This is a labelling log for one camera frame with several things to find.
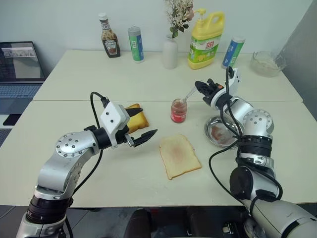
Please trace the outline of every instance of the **metal plate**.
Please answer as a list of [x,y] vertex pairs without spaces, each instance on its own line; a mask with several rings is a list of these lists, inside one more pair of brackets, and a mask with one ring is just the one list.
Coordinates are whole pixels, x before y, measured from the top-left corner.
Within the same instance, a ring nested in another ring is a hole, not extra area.
[[[238,132],[234,123],[230,122],[228,119],[226,121],[230,127]],[[213,144],[220,147],[228,147],[237,140],[236,138],[233,138],[234,134],[222,123],[220,116],[212,117],[206,122],[205,133]]]

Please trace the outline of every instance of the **glass bowl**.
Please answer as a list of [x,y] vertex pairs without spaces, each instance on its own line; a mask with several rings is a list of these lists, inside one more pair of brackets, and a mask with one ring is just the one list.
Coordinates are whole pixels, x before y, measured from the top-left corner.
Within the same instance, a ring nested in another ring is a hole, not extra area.
[[254,52],[251,58],[251,68],[259,75],[274,77],[286,67],[286,61],[281,55],[270,51]]

